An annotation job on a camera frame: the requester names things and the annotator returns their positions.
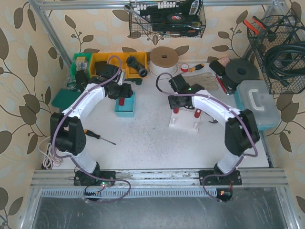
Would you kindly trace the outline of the red spring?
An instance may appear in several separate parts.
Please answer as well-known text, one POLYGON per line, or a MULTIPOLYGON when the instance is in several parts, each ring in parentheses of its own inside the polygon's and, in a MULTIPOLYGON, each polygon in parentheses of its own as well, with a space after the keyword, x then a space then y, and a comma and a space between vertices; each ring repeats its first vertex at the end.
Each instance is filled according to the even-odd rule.
POLYGON ((173 113, 174 113, 174 114, 179 113, 179 108, 174 108, 174 109, 173 109, 173 113))
POLYGON ((119 106, 124 106, 125 103, 125 98, 120 98, 119 99, 119 106))
POLYGON ((201 115, 201 110, 200 109, 196 109, 195 112, 194 112, 194 117, 195 118, 199 118, 201 115))

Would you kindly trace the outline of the black handled claw hammer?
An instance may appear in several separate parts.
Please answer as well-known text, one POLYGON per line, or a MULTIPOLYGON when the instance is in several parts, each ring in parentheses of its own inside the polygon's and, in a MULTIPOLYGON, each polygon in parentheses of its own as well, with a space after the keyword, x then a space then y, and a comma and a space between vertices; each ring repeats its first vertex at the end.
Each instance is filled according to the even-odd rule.
POLYGON ((216 119, 213 119, 212 121, 209 121, 209 123, 216 124, 218 123, 218 121, 216 119))

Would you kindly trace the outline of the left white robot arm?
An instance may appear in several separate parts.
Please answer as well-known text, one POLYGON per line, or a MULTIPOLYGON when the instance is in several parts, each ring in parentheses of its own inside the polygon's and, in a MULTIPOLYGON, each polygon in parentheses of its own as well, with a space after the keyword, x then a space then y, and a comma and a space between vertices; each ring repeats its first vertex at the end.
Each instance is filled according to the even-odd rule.
POLYGON ((104 98, 122 99, 133 96, 128 83, 119 83, 121 66, 108 76, 95 76, 90 79, 82 94, 62 113, 53 113, 51 125, 51 152, 58 158, 69 158, 79 169, 74 180, 80 186, 111 183, 111 179, 101 177, 99 164, 86 148, 86 134, 82 122, 95 106, 104 98))

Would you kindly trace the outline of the teal plastic tray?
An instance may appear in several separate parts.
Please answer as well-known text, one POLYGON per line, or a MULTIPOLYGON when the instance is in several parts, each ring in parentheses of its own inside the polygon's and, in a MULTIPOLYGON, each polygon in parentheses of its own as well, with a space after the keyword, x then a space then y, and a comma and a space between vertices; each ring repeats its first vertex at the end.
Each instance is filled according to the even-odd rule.
POLYGON ((136 92, 131 98, 125 98, 124 106, 119 106, 119 99, 116 100, 114 112, 118 117, 133 118, 135 112, 136 92))

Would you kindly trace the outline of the black box in bin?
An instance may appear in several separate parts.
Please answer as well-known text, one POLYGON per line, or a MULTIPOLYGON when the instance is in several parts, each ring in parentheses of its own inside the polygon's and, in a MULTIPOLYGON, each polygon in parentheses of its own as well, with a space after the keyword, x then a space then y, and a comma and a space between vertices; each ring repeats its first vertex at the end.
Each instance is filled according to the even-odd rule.
POLYGON ((95 63, 95 70, 96 74, 104 72, 107 68, 107 62, 106 61, 100 61, 95 63))

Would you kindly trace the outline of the grey pipe fitting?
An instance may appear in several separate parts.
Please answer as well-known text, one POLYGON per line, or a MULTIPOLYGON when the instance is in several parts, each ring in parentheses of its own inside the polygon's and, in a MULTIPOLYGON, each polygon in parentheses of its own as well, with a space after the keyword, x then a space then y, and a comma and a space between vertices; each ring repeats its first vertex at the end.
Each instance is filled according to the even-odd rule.
POLYGON ((148 74, 147 69, 137 61, 137 59, 133 56, 127 58, 126 63, 128 67, 131 67, 137 71, 141 78, 146 77, 148 74))

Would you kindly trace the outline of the black handheld meter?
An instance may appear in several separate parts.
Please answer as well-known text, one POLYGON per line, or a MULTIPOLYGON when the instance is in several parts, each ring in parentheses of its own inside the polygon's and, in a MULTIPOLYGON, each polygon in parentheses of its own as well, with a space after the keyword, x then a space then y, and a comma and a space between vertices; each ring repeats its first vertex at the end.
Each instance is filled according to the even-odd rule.
POLYGON ((87 77, 87 74, 85 73, 84 70, 79 70, 75 74, 75 81, 76 81, 76 86, 77 88, 81 91, 84 92, 87 85, 89 84, 89 80, 87 77))

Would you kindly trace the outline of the yellow storage bins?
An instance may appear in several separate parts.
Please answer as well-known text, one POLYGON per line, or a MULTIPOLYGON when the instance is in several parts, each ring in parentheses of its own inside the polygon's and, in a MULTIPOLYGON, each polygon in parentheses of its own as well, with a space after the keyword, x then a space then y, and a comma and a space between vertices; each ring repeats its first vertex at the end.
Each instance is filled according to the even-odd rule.
POLYGON ((138 72, 129 67, 126 63, 128 57, 135 57, 136 60, 142 64, 146 69, 148 68, 147 62, 147 52, 101 52, 101 53, 93 53, 91 55, 91 60, 89 64, 89 76, 92 78, 96 76, 95 63, 100 61, 108 61, 111 56, 118 56, 122 62, 122 70, 126 73, 126 79, 141 79, 138 72))

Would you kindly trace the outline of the green storage bin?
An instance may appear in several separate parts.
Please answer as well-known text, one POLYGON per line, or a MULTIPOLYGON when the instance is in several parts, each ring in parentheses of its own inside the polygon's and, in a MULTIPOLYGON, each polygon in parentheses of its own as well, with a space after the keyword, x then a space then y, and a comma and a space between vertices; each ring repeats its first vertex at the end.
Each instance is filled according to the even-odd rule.
POLYGON ((91 62, 91 53, 75 53, 70 67, 70 74, 75 78, 77 71, 83 70, 89 77, 89 66, 91 62))

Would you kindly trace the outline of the red utility knife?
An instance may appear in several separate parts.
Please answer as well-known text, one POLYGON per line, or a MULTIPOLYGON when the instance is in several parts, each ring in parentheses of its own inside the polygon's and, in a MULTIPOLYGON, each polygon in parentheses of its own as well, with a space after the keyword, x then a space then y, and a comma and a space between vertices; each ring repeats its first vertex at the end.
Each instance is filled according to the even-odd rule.
POLYGON ((217 79, 217 81, 218 81, 220 87, 222 88, 223 92, 224 92, 226 95, 230 95, 230 94, 228 93, 228 91, 226 90, 226 88, 225 88, 225 86, 224 86, 222 80, 219 78, 219 76, 218 76, 216 73, 215 73, 215 77, 216 77, 216 79, 217 79))

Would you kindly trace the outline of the black long screwdriver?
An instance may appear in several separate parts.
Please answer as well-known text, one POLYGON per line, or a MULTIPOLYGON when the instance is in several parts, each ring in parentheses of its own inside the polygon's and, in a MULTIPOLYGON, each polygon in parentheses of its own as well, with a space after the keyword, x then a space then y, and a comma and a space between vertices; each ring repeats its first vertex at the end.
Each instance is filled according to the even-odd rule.
POLYGON ((91 131, 91 130, 85 129, 85 130, 84 130, 84 133, 85 133, 87 136, 94 137, 94 138, 96 138, 96 139, 100 139, 100 140, 106 141, 106 142, 108 142, 108 143, 110 143, 110 144, 116 145, 116 143, 114 143, 114 142, 112 142, 112 141, 110 141, 110 140, 107 140, 107 139, 101 137, 100 135, 94 133, 94 132, 91 131))

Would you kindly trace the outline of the black sponge block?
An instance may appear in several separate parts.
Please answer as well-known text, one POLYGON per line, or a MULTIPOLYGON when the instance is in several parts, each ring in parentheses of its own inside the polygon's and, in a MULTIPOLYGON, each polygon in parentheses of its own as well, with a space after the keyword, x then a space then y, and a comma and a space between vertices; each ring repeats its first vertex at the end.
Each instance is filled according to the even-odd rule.
POLYGON ((209 63, 209 67, 218 75, 223 76, 225 74, 225 67, 218 62, 218 60, 209 63))

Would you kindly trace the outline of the clear teal toolbox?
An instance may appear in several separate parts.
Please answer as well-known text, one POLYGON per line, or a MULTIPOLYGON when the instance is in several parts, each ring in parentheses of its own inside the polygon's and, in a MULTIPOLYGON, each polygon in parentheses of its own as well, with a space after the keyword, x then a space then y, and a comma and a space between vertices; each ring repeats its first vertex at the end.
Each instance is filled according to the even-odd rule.
POLYGON ((253 112, 260 131, 274 128, 281 121, 273 97, 263 80, 242 81, 236 88, 234 99, 238 109, 253 112))

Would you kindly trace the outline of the orange handled pliers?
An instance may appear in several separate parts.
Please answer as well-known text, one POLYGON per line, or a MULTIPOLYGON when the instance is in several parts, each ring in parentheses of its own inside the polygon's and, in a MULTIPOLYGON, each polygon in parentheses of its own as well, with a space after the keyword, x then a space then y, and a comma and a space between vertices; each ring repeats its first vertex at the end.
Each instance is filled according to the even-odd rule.
POLYGON ((249 21, 247 21, 246 19, 243 20, 243 24, 249 29, 251 30, 255 35, 259 35, 260 31, 259 29, 257 29, 255 27, 255 25, 258 25, 260 29, 265 30, 266 29, 266 25, 260 20, 258 19, 256 16, 252 17, 252 20, 254 21, 254 24, 251 24, 249 21))

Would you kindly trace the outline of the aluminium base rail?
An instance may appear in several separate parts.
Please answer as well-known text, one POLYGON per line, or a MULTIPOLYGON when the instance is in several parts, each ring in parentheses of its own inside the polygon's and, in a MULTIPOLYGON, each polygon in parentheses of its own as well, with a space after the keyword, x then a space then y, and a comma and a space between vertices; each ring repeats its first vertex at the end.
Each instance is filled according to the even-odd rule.
POLYGON ((82 185, 73 170, 37 170, 30 187, 41 189, 46 197, 114 199, 141 197, 207 197, 221 192, 236 192, 238 188, 284 188, 288 181, 280 168, 241 168, 217 179, 199 169, 105 170, 109 184, 82 185))

